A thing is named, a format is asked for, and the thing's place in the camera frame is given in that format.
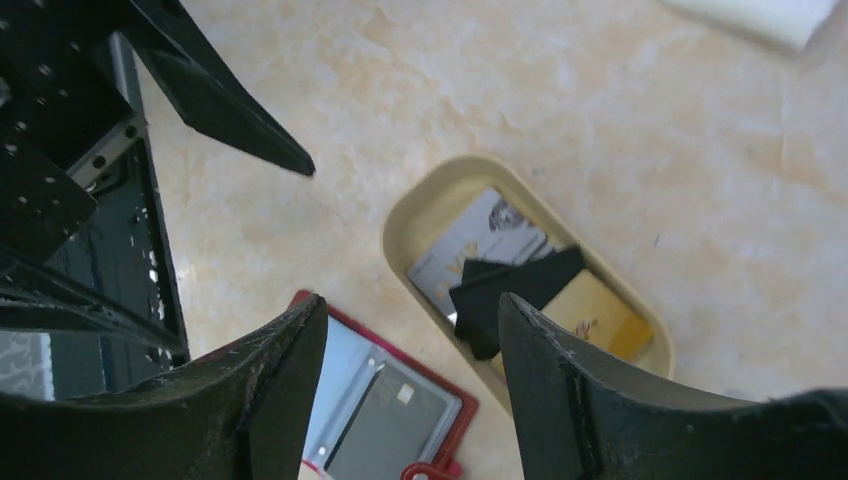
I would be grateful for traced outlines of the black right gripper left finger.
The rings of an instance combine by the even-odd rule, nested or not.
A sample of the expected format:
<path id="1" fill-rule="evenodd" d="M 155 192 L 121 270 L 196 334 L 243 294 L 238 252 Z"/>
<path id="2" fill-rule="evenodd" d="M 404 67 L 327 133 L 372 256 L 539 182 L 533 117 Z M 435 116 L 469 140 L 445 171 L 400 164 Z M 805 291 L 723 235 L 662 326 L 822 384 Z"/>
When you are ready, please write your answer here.
<path id="1" fill-rule="evenodd" d="M 1 398 L 5 479 L 294 479 L 328 334 L 310 294 L 263 327 L 125 391 Z"/>

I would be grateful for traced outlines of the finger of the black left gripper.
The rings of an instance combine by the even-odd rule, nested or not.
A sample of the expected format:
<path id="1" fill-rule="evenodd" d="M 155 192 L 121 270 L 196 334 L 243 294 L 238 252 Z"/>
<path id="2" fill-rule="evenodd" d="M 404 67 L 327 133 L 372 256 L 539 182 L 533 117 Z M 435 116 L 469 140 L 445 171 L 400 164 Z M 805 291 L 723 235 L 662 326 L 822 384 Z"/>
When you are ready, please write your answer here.
<path id="1" fill-rule="evenodd" d="M 116 336 L 185 351 L 177 334 L 6 246 L 1 247 L 1 328 Z"/>
<path id="2" fill-rule="evenodd" d="M 127 1 L 125 37 L 189 127 L 307 177 L 310 154 L 241 85 L 179 1 Z"/>

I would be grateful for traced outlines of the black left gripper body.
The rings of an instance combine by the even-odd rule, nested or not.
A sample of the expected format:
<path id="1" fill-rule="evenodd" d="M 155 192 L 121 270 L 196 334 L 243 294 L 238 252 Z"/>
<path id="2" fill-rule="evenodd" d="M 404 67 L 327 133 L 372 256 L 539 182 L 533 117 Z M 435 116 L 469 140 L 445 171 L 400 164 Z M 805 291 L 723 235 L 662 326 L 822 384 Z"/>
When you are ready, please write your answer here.
<path id="1" fill-rule="evenodd" d="M 1 4 L 1 244 L 49 259 L 95 212 L 89 187 L 143 135 L 93 53 L 121 1 Z"/>

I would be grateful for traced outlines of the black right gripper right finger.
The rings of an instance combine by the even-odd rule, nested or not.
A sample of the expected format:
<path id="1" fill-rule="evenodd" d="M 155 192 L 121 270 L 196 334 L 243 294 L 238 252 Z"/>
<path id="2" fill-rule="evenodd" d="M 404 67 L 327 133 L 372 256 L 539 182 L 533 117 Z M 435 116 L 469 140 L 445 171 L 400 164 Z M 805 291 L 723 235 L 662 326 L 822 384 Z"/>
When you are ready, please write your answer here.
<path id="1" fill-rule="evenodd" d="M 847 393 L 766 402 L 626 363 L 501 297 L 500 340 L 528 479 L 843 479 Z"/>

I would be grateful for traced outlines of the gold VIP card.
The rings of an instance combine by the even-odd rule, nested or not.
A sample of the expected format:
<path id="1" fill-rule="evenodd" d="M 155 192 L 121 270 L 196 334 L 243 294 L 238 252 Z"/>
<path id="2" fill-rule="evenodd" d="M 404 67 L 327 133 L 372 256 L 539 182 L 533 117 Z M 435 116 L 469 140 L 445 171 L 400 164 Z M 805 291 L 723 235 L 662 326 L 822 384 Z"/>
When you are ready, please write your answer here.
<path id="1" fill-rule="evenodd" d="M 630 363 L 653 338 L 649 322 L 587 269 L 581 270 L 541 313 L 578 338 Z"/>

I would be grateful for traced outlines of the red card holder wallet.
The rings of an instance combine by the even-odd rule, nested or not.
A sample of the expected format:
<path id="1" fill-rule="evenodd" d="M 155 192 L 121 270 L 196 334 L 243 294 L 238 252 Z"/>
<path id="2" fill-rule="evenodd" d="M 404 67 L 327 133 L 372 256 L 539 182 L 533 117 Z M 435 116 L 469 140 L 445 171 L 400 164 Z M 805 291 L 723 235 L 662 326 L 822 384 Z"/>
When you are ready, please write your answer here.
<path id="1" fill-rule="evenodd" d="M 321 479 L 460 479 L 479 402 L 360 322 L 328 309 L 302 463 Z"/>

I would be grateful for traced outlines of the beige oval tray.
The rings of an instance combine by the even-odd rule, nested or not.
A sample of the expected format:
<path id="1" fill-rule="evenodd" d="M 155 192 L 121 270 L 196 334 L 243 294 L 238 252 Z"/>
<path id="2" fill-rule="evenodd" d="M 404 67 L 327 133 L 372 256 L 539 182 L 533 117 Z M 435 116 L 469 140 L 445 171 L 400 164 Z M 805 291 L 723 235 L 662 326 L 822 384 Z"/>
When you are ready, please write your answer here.
<path id="1" fill-rule="evenodd" d="M 501 409 L 507 415 L 512 414 L 504 376 L 473 357 L 470 348 L 455 338 L 444 317 L 406 276 L 413 261 L 429 249 L 466 205 L 487 187 L 496 188 L 505 200 L 519 207 L 532 223 L 548 234 L 553 244 L 581 248 L 588 269 L 654 329 L 653 340 L 636 365 L 672 380 L 677 363 L 673 336 L 665 319 L 650 302 L 585 240 L 583 234 L 563 221 L 544 197 L 509 164 L 482 153 L 460 155 L 434 168 L 397 201 L 385 221 L 381 243 L 390 269 L 463 357 L 465 368 L 474 372 Z"/>

